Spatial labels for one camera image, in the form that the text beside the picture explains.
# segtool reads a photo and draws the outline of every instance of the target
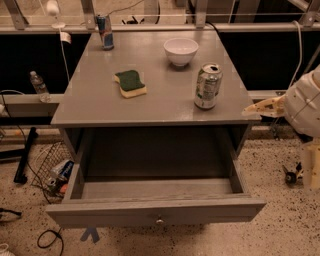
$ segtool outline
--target gray tabletop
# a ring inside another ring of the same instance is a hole
[[[53,119],[56,127],[137,125],[242,124],[259,120],[241,111],[252,104],[226,50],[214,30],[114,32],[115,48],[103,51],[98,33],[91,35]],[[199,44],[194,59],[183,69],[167,59],[167,39],[186,37]],[[216,106],[194,105],[197,75],[204,63],[218,63],[223,80]],[[114,74],[137,70],[147,94],[126,99]]]

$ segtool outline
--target black mesh basket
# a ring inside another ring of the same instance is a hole
[[[47,156],[39,168],[39,171],[35,174],[31,185],[42,189],[43,192],[50,197],[63,197],[63,194],[61,194],[60,190],[57,189],[57,187],[62,184],[59,186],[57,184],[53,184],[54,179],[51,177],[50,171],[65,160],[73,161],[64,142],[55,142],[52,144]]]

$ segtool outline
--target black stand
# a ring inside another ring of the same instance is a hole
[[[0,152],[0,159],[21,157],[16,175],[13,180],[15,183],[25,184],[27,182],[27,177],[24,174],[24,168],[28,161],[28,155],[29,155],[29,151],[30,151],[33,139],[36,138],[37,136],[38,134],[36,133],[36,128],[32,127],[30,129],[25,147],[23,149],[15,149],[15,150]]]

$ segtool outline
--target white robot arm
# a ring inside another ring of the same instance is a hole
[[[303,75],[283,96],[250,105],[242,113],[283,116],[298,133],[313,137],[302,147],[301,165],[304,185],[320,188],[320,65]]]

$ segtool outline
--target drawer handle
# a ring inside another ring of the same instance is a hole
[[[162,220],[161,218],[156,220],[156,224],[157,225],[163,225],[164,224],[164,220]]]

